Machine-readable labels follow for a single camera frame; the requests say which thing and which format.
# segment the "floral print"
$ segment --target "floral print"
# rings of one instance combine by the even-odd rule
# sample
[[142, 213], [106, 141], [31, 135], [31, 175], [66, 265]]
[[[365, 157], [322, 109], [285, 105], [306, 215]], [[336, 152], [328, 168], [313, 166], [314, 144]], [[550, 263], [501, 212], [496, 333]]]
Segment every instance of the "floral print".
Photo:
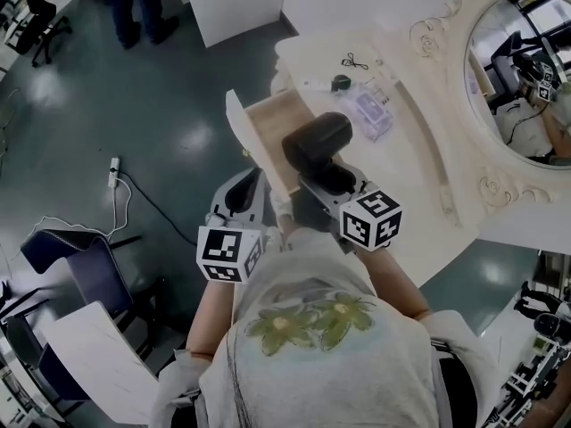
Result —
[[315, 343], [319, 341], [320, 348], [327, 351], [339, 344], [352, 326], [359, 331], [373, 326], [373, 319], [368, 314], [371, 306], [374, 304], [339, 292], [333, 300], [262, 310], [260, 319], [248, 326], [247, 334], [261, 336], [261, 349], [268, 357], [287, 342], [303, 349], [315, 349]]

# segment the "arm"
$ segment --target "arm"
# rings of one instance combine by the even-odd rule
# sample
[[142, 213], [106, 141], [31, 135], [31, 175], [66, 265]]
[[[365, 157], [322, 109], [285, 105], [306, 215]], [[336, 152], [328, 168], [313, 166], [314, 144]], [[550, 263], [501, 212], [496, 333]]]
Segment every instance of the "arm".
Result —
[[571, 157], [571, 135], [562, 130], [560, 124], [551, 113], [550, 106], [543, 112], [543, 126], [553, 150], [559, 157]]
[[420, 320], [431, 314], [424, 295], [386, 249], [368, 252], [361, 248], [357, 257], [370, 275], [377, 296], [406, 317]]
[[186, 349], [192, 357], [212, 361], [230, 329], [233, 301], [233, 284], [209, 281], [186, 340]]

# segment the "white vanity table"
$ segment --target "white vanity table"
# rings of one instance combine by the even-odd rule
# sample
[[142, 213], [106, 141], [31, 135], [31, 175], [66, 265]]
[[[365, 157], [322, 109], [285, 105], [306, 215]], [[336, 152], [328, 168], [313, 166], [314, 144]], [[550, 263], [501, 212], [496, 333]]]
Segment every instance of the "white vanity table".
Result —
[[[391, 253], [417, 285], [464, 251], [482, 224], [486, 239], [495, 240], [495, 233], [496, 241], [546, 251], [562, 251], [552, 244], [565, 243], [571, 253], [571, 171], [545, 168], [498, 144], [468, 100], [464, 66], [469, 37], [494, 1], [451, 0], [442, 11], [446, 17], [396, 31], [373, 25], [287, 39], [276, 47], [278, 76], [272, 89], [288, 91], [245, 112], [233, 91], [227, 95], [227, 116], [236, 137], [266, 171], [272, 188], [286, 195], [297, 186], [293, 169], [284, 167], [281, 139], [311, 116], [340, 111], [330, 93], [297, 85], [305, 78], [331, 81], [338, 74], [353, 83], [375, 78], [393, 104], [395, 124], [375, 143], [355, 128], [340, 156], [402, 205], [401, 231]], [[348, 53], [369, 69], [342, 66]], [[526, 208], [524, 203], [532, 208], [515, 220], [519, 227], [528, 224], [531, 239], [510, 223], [494, 232], [498, 213], [505, 218], [503, 211], [521, 209], [522, 204]], [[536, 233], [534, 214], [541, 216], [555, 205], [567, 214]], [[550, 234], [551, 229], [558, 235]]]

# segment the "person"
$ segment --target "person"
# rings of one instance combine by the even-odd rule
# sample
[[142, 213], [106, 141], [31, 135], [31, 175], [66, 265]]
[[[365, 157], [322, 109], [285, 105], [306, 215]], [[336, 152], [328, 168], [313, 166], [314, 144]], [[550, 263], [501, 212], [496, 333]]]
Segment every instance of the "person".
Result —
[[[113, 22], [117, 38], [125, 49], [133, 47], [140, 38], [141, 24], [133, 21], [133, 0], [110, 0]], [[178, 27], [178, 18], [162, 18], [161, 0], [138, 0], [141, 5], [143, 22], [151, 42], [155, 45], [162, 43]]]
[[208, 282], [186, 349], [159, 375], [149, 427], [436, 428], [431, 339], [472, 381], [473, 424], [460, 426], [481, 426], [501, 383], [461, 315], [432, 312], [388, 250], [345, 256], [332, 235], [297, 225], [291, 203], [271, 202], [281, 239], [245, 286]]
[[[528, 300], [535, 300], [544, 304], [547, 310], [529, 303]], [[527, 282], [524, 282], [521, 286], [519, 300], [514, 305], [514, 309], [532, 320], [535, 320], [539, 315], [547, 312], [564, 320], [571, 321], [571, 309], [567, 303], [550, 293], [530, 290]]]

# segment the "mirror frame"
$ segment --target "mirror frame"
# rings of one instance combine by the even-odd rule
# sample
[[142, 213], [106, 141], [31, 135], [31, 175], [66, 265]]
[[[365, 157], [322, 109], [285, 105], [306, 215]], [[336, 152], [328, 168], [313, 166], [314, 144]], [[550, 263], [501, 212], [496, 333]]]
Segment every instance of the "mirror frame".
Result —
[[489, 9], [500, 0], [463, 0], [458, 12], [450, 20], [448, 28], [448, 55], [446, 76], [451, 101], [454, 102], [464, 128], [474, 143], [499, 168], [517, 174], [537, 185], [550, 186], [560, 191], [571, 188], [571, 167], [550, 167], [531, 161], [507, 148], [485, 125], [484, 118], [470, 102], [465, 81], [468, 47], [476, 24]]

